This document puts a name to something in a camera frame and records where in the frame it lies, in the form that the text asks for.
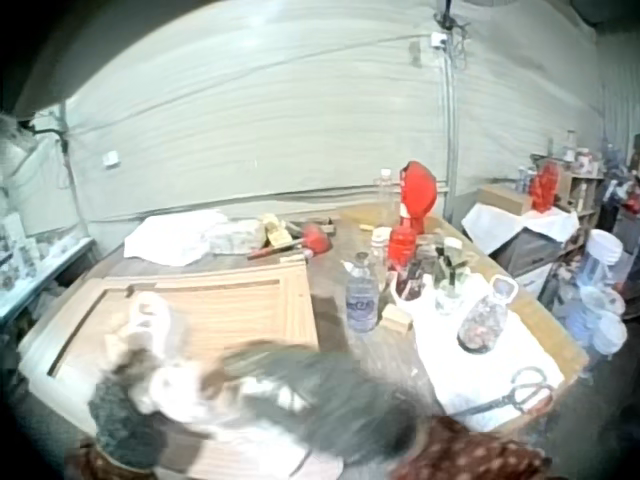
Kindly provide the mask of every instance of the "white cloth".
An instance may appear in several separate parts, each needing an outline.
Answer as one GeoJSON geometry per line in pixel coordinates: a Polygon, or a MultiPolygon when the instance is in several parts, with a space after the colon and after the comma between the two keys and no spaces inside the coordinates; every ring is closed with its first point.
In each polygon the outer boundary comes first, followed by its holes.
{"type": "Polygon", "coordinates": [[[183,267],[208,252],[246,255],[265,239],[259,220],[229,221],[217,210],[196,210],[145,219],[125,238],[124,256],[183,267]]]}
{"type": "MultiPolygon", "coordinates": [[[[492,351],[473,355],[460,348],[457,336],[462,321],[490,291],[489,284],[478,273],[472,274],[461,288],[463,303],[448,316],[436,310],[433,289],[425,290],[420,298],[411,302],[397,300],[398,306],[413,317],[418,354],[445,412],[454,415],[506,395],[513,387],[513,375],[524,367],[538,367],[545,373],[546,383],[557,388],[564,380],[560,369],[512,311],[492,351]]],[[[518,383],[537,382],[540,380],[537,377],[523,374],[518,383]]],[[[522,393],[526,396],[532,392],[522,393]]],[[[525,409],[546,395],[546,392],[539,394],[525,409]]],[[[471,430],[486,432],[519,415],[519,411],[508,406],[459,420],[471,430]]]]}
{"type": "Polygon", "coordinates": [[[531,210],[514,215],[497,207],[476,203],[462,219],[473,243],[486,255],[516,236],[523,228],[564,243],[580,226],[576,212],[563,212],[555,207],[545,213],[531,210]]]}

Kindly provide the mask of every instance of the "wooden board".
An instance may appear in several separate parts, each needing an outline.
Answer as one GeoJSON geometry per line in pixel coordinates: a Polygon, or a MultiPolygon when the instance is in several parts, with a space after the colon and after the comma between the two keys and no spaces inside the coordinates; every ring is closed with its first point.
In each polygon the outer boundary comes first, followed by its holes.
{"type": "MultiPolygon", "coordinates": [[[[186,322],[186,355],[201,361],[205,368],[225,349],[252,340],[317,347],[304,263],[88,280],[38,337],[30,340],[22,351],[20,370],[38,398],[89,434],[95,433],[95,425],[87,402],[101,378],[101,365],[106,363],[104,334],[126,322],[132,288],[154,291],[168,301],[173,313],[186,322]]],[[[188,436],[184,432],[174,435],[188,436]]],[[[170,444],[194,441],[176,437],[170,444]]],[[[206,443],[202,450],[211,450],[206,443]]],[[[176,454],[168,451],[166,456],[175,458],[176,454]]],[[[201,458],[194,462],[198,477],[207,477],[206,465],[211,461],[201,458]]]]}

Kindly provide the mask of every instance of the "metal pole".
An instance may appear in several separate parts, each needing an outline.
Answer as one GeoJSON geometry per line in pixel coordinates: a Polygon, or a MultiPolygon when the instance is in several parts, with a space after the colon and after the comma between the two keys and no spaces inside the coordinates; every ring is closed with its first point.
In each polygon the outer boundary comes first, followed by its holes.
{"type": "Polygon", "coordinates": [[[456,115],[455,78],[453,72],[453,39],[447,33],[447,43],[444,49],[444,93],[445,93],[445,122],[447,130],[447,177],[449,189],[444,198],[444,218],[452,221],[453,202],[456,196],[458,176],[458,125],[456,115]]]}

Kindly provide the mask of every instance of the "scissors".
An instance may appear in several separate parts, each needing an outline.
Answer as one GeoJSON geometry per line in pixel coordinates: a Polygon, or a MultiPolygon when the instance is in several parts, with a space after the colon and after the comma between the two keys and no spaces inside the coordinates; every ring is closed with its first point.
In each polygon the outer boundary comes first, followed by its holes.
{"type": "Polygon", "coordinates": [[[513,388],[506,395],[492,400],[487,403],[483,403],[481,405],[476,405],[475,407],[468,408],[466,410],[462,410],[461,412],[454,413],[451,415],[454,418],[461,417],[470,417],[472,415],[478,415],[480,413],[490,412],[491,410],[495,410],[498,408],[508,407],[509,405],[518,410],[520,413],[530,413],[532,411],[537,410],[546,410],[553,403],[553,391],[554,388],[547,383],[547,376],[542,371],[542,369],[538,367],[524,367],[518,370],[513,377],[511,378],[511,384],[513,388]],[[534,372],[540,376],[540,380],[534,383],[520,383],[518,384],[518,378],[525,372],[534,372]],[[524,390],[528,392],[528,394],[521,399],[518,399],[518,393],[524,390]],[[533,400],[536,396],[538,396],[541,392],[548,392],[548,395],[542,402],[538,402],[536,405],[531,407],[530,409],[525,409],[527,403],[533,400]]]}

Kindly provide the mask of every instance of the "yellow object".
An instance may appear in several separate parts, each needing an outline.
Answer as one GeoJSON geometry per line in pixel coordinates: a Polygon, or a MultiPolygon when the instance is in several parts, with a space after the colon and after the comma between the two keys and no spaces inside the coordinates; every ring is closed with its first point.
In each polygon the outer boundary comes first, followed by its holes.
{"type": "Polygon", "coordinates": [[[280,247],[293,241],[291,234],[287,231],[285,223],[278,220],[272,213],[262,216],[262,224],[267,232],[267,238],[274,247],[280,247]]]}

